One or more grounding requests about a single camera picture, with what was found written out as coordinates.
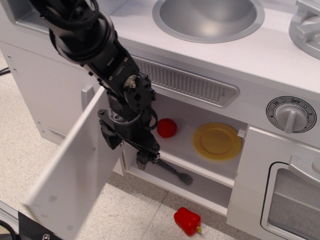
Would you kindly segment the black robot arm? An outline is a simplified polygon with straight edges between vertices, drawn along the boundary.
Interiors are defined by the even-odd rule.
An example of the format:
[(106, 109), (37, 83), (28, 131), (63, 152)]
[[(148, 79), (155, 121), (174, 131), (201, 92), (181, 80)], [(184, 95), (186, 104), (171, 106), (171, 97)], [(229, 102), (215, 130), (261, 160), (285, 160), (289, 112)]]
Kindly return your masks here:
[(95, 0), (34, 0), (33, 7), (48, 25), (56, 51), (80, 65), (105, 88), (108, 109), (98, 111), (102, 135), (110, 148), (126, 142), (137, 150), (138, 168), (160, 157), (152, 134), (158, 116), (152, 109), (156, 92), (120, 44), (110, 17)]

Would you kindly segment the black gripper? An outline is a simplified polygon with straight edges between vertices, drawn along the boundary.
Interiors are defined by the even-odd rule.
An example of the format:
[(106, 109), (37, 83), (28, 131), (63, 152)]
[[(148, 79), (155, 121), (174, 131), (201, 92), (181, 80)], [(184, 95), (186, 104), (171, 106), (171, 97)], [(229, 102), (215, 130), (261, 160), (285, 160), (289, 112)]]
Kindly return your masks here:
[(148, 162), (160, 158), (160, 145), (152, 134), (158, 125), (158, 116), (152, 108), (125, 119), (112, 109), (97, 112), (100, 129), (107, 145), (114, 150), (125, 142), (138, 150), (136, 163), (139, 170), (145, 170)]

